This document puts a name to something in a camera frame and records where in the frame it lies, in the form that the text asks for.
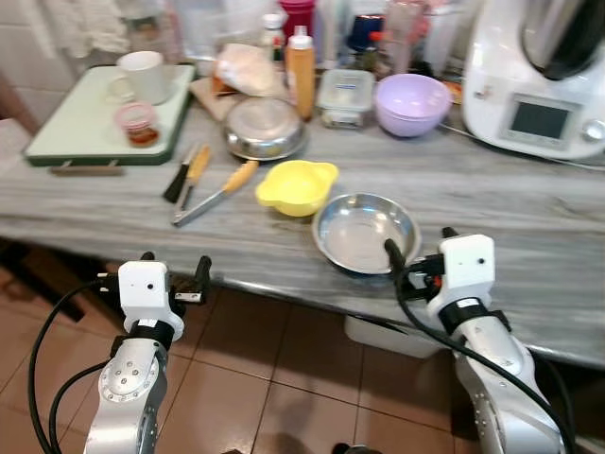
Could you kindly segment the shallow steel plate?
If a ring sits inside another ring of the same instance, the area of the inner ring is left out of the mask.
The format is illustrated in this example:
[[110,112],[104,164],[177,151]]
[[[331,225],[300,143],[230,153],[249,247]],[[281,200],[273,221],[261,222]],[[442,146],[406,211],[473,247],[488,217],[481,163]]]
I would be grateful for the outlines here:
[[390,270],[386,239],[393,239],[405,259],[421,251],[421,231],[397,202],[371,193],[329,200],[312,217],[312,237],[320,253],[336,267],[362,275]]

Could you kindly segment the plastic cup with red sauce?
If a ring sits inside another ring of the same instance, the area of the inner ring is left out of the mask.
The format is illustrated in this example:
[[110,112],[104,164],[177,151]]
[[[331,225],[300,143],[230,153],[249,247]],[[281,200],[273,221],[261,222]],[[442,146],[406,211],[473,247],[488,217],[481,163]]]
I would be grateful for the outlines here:
[[159,140],[156,110],[151,104],[131,102],[121,105],[116,110],[113,121],[133,148],[148,148]]

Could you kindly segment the purple plastic bowl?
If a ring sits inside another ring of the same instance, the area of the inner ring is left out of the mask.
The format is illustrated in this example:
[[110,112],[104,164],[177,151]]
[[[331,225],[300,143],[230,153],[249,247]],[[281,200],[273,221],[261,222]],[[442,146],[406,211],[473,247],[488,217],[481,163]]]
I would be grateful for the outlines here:
[[424,75],[389,75],[375,85],[377,124],[396,137],[420,137],[434,130],[451,105],[448,87]]

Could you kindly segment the upturned steel bowl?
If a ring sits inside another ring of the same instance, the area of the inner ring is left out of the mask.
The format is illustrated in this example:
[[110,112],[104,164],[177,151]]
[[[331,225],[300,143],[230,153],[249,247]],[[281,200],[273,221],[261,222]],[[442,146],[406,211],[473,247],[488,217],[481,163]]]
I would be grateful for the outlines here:
[[250,96],[223,120],[226,150],[247,161],[277,161],[308,144],[306,125],[294,105],[272,96]]

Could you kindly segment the clear plastic food container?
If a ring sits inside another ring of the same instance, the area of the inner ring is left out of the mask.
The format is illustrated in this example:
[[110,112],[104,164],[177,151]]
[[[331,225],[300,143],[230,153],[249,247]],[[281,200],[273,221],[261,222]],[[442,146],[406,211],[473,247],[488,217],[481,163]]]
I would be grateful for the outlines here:
[[328,129],[362,130],[374,109],[373,73],[364,70],[330,69],[321,75],[316,107]]

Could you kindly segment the small wooden board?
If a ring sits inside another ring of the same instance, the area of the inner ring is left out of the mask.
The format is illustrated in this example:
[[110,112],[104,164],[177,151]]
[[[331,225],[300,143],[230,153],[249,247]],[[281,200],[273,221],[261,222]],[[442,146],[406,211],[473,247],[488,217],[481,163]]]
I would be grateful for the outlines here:
[[189,91],[216,122],[224,121],[233,105],[245,98],[236,92],[221,94],[216,90],[216,79],[212,77],[194,79]]

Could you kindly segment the white ceramic mug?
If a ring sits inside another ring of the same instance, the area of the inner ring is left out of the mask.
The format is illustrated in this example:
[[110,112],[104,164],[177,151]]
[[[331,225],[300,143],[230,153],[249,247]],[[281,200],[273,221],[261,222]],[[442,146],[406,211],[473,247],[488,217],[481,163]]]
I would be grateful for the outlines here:
[[108,83],[110,102],[160,105],[173,96],[176,66],[155,51],[130,52],[116,61],[118,74]]

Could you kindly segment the orange sauce squeeze bottle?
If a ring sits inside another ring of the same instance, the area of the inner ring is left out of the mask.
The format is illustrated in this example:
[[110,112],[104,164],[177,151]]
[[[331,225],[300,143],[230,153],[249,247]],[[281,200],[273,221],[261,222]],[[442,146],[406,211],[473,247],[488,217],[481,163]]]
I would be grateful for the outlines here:
[[284,47],[286,83],[293,96],[295,110],[303,122],[310,121],[315,103],[316,57],[314,39],[306,26],[294,26]]

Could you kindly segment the bread in plastic bag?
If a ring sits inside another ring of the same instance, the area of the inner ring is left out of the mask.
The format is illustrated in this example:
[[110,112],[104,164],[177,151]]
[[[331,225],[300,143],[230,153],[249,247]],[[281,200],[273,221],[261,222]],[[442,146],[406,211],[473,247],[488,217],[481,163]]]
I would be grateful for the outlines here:
[[284,78],[277,72],[263,48],[253,44],[225,44],[217,53],[213,77],[243,95],[288,95]]

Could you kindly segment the dark blue jar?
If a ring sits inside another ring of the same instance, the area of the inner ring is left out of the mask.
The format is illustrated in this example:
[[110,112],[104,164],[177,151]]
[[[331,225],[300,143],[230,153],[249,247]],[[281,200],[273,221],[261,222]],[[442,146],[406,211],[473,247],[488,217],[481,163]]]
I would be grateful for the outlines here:
[[346,35],[346,46],[354,53],[362,52],[374,43],[373,33],[382,30],[384,16],[382,14],[357,14],[352,21],[349,33]]

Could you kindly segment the white hanging cloth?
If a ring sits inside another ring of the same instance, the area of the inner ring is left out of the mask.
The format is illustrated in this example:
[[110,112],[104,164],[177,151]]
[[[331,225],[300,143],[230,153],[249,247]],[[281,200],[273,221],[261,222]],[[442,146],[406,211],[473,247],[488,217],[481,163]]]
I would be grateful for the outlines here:
[[68,55],[83,58],[99,51],[125,55],[130,39],[117,0],[44,0]]

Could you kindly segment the small white-capped bottle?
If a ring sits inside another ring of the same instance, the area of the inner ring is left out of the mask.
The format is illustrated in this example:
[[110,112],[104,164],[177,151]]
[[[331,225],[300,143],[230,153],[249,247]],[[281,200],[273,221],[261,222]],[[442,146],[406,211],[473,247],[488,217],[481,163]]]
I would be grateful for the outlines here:
[[265,13],[261,17],[261,36],[259,46],[273,60],[285,43],[284,25],[286,16],[281,12]]

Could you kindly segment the magenta bottle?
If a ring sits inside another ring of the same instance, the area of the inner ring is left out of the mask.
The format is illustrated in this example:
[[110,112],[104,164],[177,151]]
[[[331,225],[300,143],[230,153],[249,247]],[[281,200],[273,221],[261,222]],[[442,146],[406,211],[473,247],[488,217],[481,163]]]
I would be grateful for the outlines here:
[[284,34],[291,36],[298,26],[306,26],[314,30],[314,17],[317,1],[319,0],[278,0],[281,10],[285,13]]

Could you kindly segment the black-handled kitchen tool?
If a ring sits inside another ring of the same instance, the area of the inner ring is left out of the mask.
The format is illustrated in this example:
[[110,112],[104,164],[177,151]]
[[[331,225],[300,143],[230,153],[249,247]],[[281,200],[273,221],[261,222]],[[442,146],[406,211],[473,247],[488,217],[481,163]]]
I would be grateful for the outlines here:
[[176,177],[174,177],[173,181],[170,182],[170,185],[165,188],[163,193],[163,199],[165,201],[177,202],[179,199],[179,195],[182,193],[182,188],[184,187],[187,178],[187,173],[189,173],[195,157],[199,155],[200,147],[202,147],[202,143],[196,143],[184,155],[184,159],[182,159],[179,164]]

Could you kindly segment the wooden-handled table knife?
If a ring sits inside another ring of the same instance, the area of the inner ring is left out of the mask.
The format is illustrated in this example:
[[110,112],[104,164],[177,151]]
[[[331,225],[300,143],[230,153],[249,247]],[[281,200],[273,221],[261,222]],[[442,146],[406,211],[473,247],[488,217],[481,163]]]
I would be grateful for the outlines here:
[[251,177],[253,177],[258,166],[259,164],[256,163],[256,161],[247,161],[245,164],[239,166],[220,190],[217,190],[215,194],[208,196],[207,199],[196,204],[193,208],[186,209],[181,215],[175,216],[172,220],[172,225],[176,226],[176,228],[181,228],[181,226],[186,223],[190,223],[191,220],[202,216],[208,209],[211,209],[217,204],[220,204],[221,201],[228,199],[236,193],[239,187],[242,187],[247,181],[251,180]]

